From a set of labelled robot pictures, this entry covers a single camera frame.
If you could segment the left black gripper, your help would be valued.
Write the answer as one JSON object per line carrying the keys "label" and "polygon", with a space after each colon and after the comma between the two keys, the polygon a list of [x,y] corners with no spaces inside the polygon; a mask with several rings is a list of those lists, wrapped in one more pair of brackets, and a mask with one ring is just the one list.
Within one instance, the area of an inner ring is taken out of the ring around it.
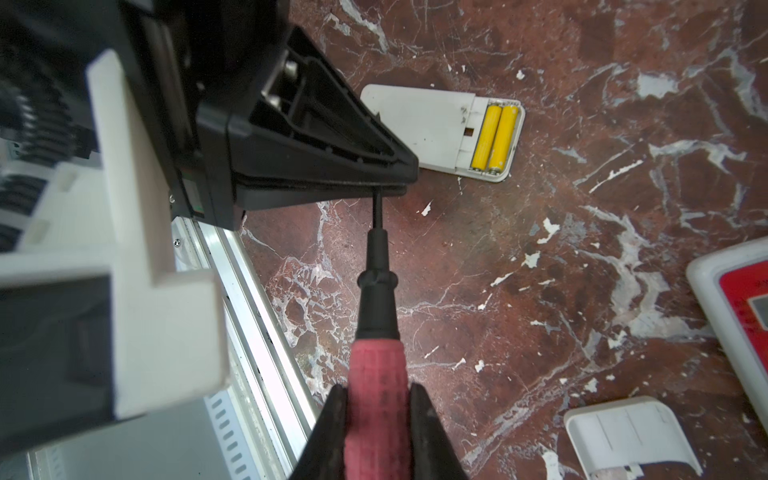
{"label": "left black gripper", "polygon": [[416,154],[298,26],[256,53],[228,120],[229,155],[202,145],[198,116],[214,90],[231,88],[248,55],[287,23],[284,1],[5,1],[1,131],[39,166],[96,149],[86,70],[109,51],[176,216],[234,230],[242,208],[404,194],[418,178]]}

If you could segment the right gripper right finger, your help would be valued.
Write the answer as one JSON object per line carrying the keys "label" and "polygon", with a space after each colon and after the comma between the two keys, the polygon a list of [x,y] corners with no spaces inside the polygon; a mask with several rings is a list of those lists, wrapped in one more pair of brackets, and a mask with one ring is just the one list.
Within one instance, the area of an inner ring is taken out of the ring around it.
{"label": "right gripper right finger", "polygon": [[412,383],[409,393],[412,478],[463,479],[468,476],[451,444],[427,390]]}

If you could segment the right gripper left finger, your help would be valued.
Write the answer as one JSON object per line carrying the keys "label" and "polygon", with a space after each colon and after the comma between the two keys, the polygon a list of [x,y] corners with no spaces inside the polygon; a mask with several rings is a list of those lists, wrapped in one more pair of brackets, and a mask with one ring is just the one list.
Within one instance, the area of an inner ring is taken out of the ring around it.
{"label": "right gripper left finger", "polygon": [[345,479],[347,404],[347,389],[342,385],[334,385],[289,477],[290,480]]}

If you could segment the red handled screwdriver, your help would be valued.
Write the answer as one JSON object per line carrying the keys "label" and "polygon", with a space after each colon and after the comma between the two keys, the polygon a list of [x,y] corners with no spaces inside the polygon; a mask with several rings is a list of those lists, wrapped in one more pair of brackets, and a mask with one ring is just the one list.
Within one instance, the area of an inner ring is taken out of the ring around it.
{"label": "red handled screwdriver", "polygon": [[372,195],[372,228],[357,284],[360,304],[347,384],[344,475],[409,479],[409,390],[395,300],[398,277],[390,269],[379,190]]}

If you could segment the white battery cover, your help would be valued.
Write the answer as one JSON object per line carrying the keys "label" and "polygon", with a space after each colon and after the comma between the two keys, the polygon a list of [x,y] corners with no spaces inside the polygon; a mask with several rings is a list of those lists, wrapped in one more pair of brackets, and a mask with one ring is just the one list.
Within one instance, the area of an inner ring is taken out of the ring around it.
{"label": "white battery cover", "polygon": [[677,416],[650,396],[572,409],[564,425],[587,479],[639,479],[664,462],[703,474]]}

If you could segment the red white remote control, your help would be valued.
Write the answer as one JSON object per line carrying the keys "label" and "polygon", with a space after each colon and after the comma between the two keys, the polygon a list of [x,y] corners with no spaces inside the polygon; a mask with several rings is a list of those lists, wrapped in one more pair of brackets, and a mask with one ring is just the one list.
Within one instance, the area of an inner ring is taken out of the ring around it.
{"label": "red white remote control", "polygon": [[767,425],[767,239],[693,260],[686,277],[757,414]]}

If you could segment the yellow battery inner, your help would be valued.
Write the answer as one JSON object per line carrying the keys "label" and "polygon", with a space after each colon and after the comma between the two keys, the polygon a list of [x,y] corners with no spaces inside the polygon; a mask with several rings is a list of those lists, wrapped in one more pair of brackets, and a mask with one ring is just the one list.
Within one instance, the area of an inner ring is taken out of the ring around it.
{"label": "yellow battery inner", "polygon": [[478,142],[470,164],[472,170],[484,171],[486,169],[502,111],[503,109],[498,105],[491,105],[486,109]]}

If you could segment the yellow battery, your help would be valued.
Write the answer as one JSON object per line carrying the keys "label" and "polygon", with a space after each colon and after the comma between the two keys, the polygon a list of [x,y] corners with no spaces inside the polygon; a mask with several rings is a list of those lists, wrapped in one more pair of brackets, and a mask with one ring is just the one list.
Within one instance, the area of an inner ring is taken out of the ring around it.
{"label": "yellow battery", "polygon": [[502,108],[488,163],[488,171],[492,174],[502,173],[506,166],[518,116],[518,106]]}
{"label": "yellow battery", "polygon": [[502,111],[503,109],[498,105],[491,105],[486,109],[478,142],[470,164],[472,170],[484,171],[486,169]]}

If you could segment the yellow battery outer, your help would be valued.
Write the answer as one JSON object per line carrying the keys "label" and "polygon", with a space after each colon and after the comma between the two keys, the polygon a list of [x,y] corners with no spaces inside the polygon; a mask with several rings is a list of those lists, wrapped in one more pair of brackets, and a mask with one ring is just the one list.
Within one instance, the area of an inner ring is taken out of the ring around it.
{"label": "yellow battery outer", "polygon": [[502,173],[506,166],[518,116],[518,106],[502,108],[488,163],[488,171],[492,174]]}

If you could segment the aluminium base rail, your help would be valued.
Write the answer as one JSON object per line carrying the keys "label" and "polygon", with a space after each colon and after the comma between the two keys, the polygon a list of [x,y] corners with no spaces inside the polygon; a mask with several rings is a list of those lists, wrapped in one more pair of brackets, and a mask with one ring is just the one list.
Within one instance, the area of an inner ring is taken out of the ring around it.
{"label": "aluminium base rail", "polygon": [[317,417],[239,236],[177,219],[178,269],[224,289],[229,386],[180,406],[39,448],[28,479],[286,479]]}

